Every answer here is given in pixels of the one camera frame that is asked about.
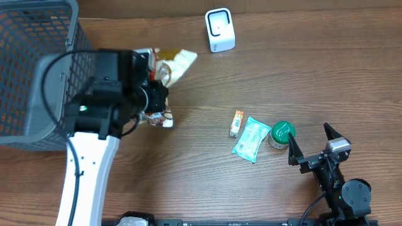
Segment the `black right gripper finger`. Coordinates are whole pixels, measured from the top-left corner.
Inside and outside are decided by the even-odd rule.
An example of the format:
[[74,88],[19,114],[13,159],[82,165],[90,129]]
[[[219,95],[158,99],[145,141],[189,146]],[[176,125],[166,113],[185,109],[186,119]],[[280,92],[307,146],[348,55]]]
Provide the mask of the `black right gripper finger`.
[[323,128],[329,141],[343,137],[343,135],[338,133],[328,122],[323,124]]
[[304,158],[304,155],[294,136],[290,132],[288,133],[288,149],[288,164],[292,166],[300,164],[300,161]]

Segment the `green lid jar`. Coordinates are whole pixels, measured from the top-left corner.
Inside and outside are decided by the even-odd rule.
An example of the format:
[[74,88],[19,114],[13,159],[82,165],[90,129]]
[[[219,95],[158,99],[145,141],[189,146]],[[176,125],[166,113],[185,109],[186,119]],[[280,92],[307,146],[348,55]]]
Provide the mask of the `green lid jar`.
[[276,149],[285,149],[289,145],[289,133],[293,137],[296,136],[296,129],[292,123],[288,121],[277,122],[269,133],[268,141]]

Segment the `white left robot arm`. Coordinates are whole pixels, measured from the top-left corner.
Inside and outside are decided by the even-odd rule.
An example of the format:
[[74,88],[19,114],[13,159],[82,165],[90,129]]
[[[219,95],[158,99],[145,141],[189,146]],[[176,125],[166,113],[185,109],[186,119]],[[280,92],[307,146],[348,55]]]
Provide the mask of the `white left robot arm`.
[[96,50],[95,74],[65,105],[67,167],[57,225],[101,225],[107,181],[123,127],[165,109],[154,50]]

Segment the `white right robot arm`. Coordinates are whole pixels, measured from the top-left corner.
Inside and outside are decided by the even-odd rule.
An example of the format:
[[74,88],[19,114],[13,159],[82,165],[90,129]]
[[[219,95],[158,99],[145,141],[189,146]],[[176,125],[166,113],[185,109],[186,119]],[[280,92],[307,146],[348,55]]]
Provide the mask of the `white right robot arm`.
[[[320,153],[304,157],[292,133],[288,134],[288,164],[300,166],[300,173],[312,172],[322,194],[305,210],[300,225],[377,225],[369,221],[371,185],[363,179],[345,181],[339,165],[349,158],[351,142],[328,123],[323,125],[328,142]],[[329,212],[307,219],[312,208],[324,199]]]

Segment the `beige snack bag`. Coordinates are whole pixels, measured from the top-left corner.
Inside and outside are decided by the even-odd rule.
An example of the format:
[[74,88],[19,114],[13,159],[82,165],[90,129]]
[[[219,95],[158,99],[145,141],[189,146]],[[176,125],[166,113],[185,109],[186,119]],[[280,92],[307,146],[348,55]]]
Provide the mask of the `beige snack bag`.
[[[198,57],[197,53],[184,49],[142,48],[135,51],[151,60],[152,71],[149,78],[151,80],[161,80],[166,88],[170,88],[177,83]],[[164,111],[140,113],[138,124],[172,128],[173,114],[168,104],[168,97],[165,98],[164,104]]]

